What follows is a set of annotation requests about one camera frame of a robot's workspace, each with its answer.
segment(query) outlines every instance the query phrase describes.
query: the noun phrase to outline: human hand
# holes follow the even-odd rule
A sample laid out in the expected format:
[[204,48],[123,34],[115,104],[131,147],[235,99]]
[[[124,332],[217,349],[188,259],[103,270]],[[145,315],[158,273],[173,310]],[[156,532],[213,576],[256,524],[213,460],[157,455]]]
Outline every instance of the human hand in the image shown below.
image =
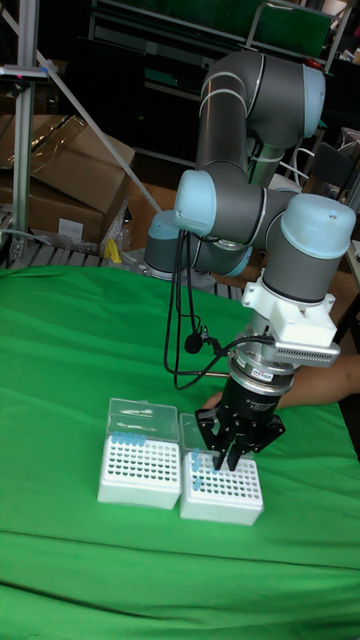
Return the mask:
[[217,393],[214,393],[213,396],[211,396],[211,398],[209,398],[205,404],[203,405],[203,409],[213,409],[218,402],[220,402],[222,398],[222,391],[218,391]]

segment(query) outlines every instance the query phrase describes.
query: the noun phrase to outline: green cloth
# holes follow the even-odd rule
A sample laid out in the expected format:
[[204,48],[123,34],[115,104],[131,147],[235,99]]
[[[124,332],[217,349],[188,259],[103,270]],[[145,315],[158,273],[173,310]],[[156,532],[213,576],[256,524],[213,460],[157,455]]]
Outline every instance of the green cloth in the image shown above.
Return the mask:
[[[97,502],[111,397],[189,413],[221,387],[174,390],[168,297],[116,269],[1,273],[1,640],[350,640],[360,466],[337,405],[281,412],[286,433],[256,458],[253,527]],[[222,344],[244,328],[238,302],[194,299]]]

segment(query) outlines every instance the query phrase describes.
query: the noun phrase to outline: light blue joint cover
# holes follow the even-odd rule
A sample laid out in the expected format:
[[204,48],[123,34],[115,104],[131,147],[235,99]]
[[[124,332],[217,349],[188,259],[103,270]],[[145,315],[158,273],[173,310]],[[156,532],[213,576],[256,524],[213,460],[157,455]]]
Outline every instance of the light blue joint cover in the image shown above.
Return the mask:
[[320,122],[325,100],[325,78],[321,71],[303,64],[304,137],[310,138]]
[[175,200],[174,222],[180,229],[208,235],[216,218],[216,190],[206,171],[185,171]]
[[252,254],[252,247],[248,247],[247,252],[245,253],[245,255],[242,258],[242,260],[239,262],[237,267],[235,267],[235,269],[230,271],[230,273],[226,273],[225,275],[226,276],[238,276],[238,275],[240,275],[240,273],[242,273],[244,271],[247,263],[249,262],[251,254]]
[[179,229],[174,224],[174,212],[162,211],[153,217],[149,236],[155,240],[176,240]]
[[299,193],[281,218],[281,230],[290,244],[320,260],[333,260],[349,248],[355,213],[336,200]]

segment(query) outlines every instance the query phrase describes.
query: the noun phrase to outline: white mounting bracket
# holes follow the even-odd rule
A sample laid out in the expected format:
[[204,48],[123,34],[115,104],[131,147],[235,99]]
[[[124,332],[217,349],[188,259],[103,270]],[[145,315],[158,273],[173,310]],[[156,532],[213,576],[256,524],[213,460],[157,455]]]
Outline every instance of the white mounting bracket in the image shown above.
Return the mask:
[[328,347],[336,333],[329,313],[335,297],[327,294],[318,304],[304,304],[282,298],[267,289],[260,277],[248,282],[242,304],[254,309],[286,343],[314,347]]

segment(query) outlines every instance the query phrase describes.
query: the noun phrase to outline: black cable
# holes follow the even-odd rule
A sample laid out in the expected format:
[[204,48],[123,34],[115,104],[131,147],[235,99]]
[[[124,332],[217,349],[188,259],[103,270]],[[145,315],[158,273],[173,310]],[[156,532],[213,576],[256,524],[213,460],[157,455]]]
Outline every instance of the black cable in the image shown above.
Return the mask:
[[[188,389],[192,387],[196,382],[201,380],[209,371],[212,369],[215,364],[220,360],[220,358],[226,356],[229,350],[232,347],[235,347],[238,344],[242,344],[244,342],[257,342],[261,344],[274,344],[274,339],[270,336],[249,336],[238,338],[237,340],[233,340],[229,342],[224,348],[215,347],[213,344],[214,350],[217,349],[218,353],[216,353],[215,357],[209,362],[209,364],[199,373],[198,371],[179,371],[180,364],[180,347],[181,347],[181,318],[184,314],[181,313],[181,267],[182,267],[182,251],[184,247],[184,242],[189,242],[189,234],[184,231],[179,231],[178,239],[176,243],[175,249],[175,258],[174,258],[174,268],[171,277],[171,289],[170,289],[170,300],[169,300],[169,311],[168,311],[168,319],[167,319],[167,327],[166,327],[166,336],[165,336],[165,345],[164,345],[164,367],[168,373],[171,373],[174,376],[174,385],[178,391]],[[188,252],[187,246],[187,267],[189,267],[189,257],[190,253]],[[187,284],[191,287],[191,278],[189,280],[190,269],[187,268]],[[175,368],[172,369],[168,363],[168,352],[169,352],[169,343],[170,343],[170,333],[171,333],[171,321],[172,321],[172,312],[174,307],[174,298],[176,299],[176,310],[177,310],[177,332],[176,332],[176,356],[175,356]],[[189,295],[189,305],[190,305],[190,317],[199,317],[195,316],[193,313],[193,300],[192,300],[192,292]],[[179,386],[177,379],[178,376],[195,376],[193,380],[188,382],[183,386]]]
[[166,371],[168,373],[171,373],[172,375],[177,373],[177,375],[196,376],[198,374],[198,371],[181,371],[181,372],[179,371],[179,372],[176,372],[174,369],[171,369],[171,367],[169,366],[169,363],[168,363],[169,343],[170,343],[170,333],[171,333],[171,320],[172,320],[172,312],[173,312],[173,306],[174,306],[175,288],[176,288],[176,280],[177,280],[176,275],[177,275],[178,260],[179,260],[179,249],[180,249],[180,246],[181,246],[181,234],[182,234],[182,232],[179,231],[177,244],[176,244],[176,249],[175,249],[174,268],[173,268],[173,273],[172,273],[172,276],[171,276],[169,311],[168,311],[166,334],[165,334],[165,345],[164,345],[164,367],[165,367]]
[[197,376],[187,384],[184,384],[182,387],[179,387],[174,376],[175,388],[178,391],[189,389],[189,387],[192,387],[194,384],[199,382],[199,380],[201,380],[201,378],[203,378],[208,373],[208,371],[210,371],[210,369],[212,369],[216,365],[216,363],[220,360],[220,358],[223,358],[225,355],[227,355],[228,351],[232,347],[235,347],[237,344],[242,344],[244,342],[260,342],[261,344],[274,344],[274,339],[270,338],[269,336],[249,336],[249,337],[239,338],[238,340],[234,340],[233,342],[230,342],[228,345],[226,345],[226,347],[224,347],[221,350],[221,352],[218,353],[215,356],[215,358],[211,360],[211,362],[209,362],[209,364],[205,367],[205,369],[203,369],[200,373],[198,373]]
[[186,277],[187,277],[187,289],[188,289],[188,298],[189,298],[189,309],[190,309],[190,320],[191,320],[191,326],[192,326],[192,330],[193,333],[197,333],[197,328],[195,326],[195,313],[194,313],[194,301],[193,301],[193,297],[192,297],[192,288],[191,288],[191,258],[190,258],[190,242],[191,242],[191,237],[190,234],[188,233],[187,238],[186,238],[186,259],[187,259],[187,264],[186,264]]
[[214,242],[219,242],[219,238],[203,238],[202,236],[198,236],[197,233],[194,233],[195,238],[201,240],[201,242],[207,242],[208,244],[213,244]]

